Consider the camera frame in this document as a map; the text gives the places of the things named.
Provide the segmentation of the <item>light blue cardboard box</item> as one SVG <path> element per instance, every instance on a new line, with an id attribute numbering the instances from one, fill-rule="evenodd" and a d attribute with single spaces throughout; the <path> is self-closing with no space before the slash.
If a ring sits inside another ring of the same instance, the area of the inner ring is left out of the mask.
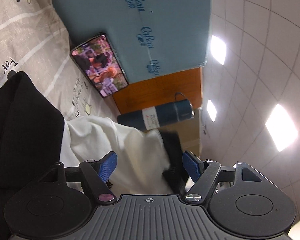
<path id="1" fill-rule="evenodd" d="M 77 46 L 105 33 L 130 83 L 206 63 L 211 0 L 52 0 Z"/>

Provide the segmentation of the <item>dark blue vacuum bottle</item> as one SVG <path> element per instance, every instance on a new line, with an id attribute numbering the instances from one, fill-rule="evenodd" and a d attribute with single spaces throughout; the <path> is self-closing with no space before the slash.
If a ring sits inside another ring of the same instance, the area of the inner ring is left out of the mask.
<path id="1" fill-rule="evenodd" d="M 174 101 L 121 114 L 117 117 L 117 122 L 140 131 L 149 131 L 193 118 L 192 103 L 183 93 L 177 92 Z"/>

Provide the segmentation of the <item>orange cardboard box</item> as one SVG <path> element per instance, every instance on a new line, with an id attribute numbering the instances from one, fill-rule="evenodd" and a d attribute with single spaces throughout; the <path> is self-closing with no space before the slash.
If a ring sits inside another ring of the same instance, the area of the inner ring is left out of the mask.
<path id="1" fill-rule="evenodd" d="M 202 68 L 193 68 L 132 83 L 113 94 L 121 114 L 187 98 L 195 109 L 202 105 Z"/>

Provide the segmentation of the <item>large brown cardboard box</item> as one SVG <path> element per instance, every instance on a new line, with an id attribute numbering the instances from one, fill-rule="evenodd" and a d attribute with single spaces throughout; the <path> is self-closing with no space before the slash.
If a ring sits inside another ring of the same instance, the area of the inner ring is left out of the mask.
<path id="1" fill-rule="evenodd" d="M 194 111 L 194 118 L 179 122 L 175 126 L 178 132 L 181 148 L 191 151 L 197 157 L 200 155 L 200 110 Z"/>

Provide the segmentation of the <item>printed grey bed sheet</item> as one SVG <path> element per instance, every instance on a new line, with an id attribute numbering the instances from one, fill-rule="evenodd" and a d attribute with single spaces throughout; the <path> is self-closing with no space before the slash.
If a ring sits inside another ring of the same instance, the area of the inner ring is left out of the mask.
<path id="1" fill-rule="evenodd" d="M 66 120 L 118 116 L 113 99 L 102 98 L 70 58 L 51 0 L 0 0 L 0 88 L 11 70 L 25 72 Z"/>

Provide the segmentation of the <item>white garment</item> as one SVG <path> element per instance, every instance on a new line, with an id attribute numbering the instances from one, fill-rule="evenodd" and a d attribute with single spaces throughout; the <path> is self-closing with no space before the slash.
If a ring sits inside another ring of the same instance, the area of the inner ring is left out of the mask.
<path id="1" fill-rule="evenodd" d="M 64 123 L 60 161 L 65 167 L 99 161 L 110 151 L 117 154 L 117 166 L 109 178 L 115 196 L 172 193 L 163 177 L 170 160 L 159 131 L 144 133 L 93 115 Z"/>

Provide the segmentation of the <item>smartphone showing video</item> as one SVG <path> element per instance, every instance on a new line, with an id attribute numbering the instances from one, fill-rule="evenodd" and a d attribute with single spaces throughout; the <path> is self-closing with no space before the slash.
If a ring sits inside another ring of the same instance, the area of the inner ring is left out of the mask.
<path id="1" fill-rule="evenodd" d="M 105 33 L 99 33 L 72 49 L 70 57 L 103 98 L 129 85 Z"/>

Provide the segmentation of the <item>black garment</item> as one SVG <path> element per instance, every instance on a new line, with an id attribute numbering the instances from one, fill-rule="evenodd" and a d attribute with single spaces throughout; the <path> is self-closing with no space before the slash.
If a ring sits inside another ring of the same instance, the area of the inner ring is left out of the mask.
<path id="1" fill-rule="evenodd" d="M 59 162 L 64 117 L 25 72 L 0 88 L 0 239 L 11 232 L 4 219 L 7 201 Z"/>

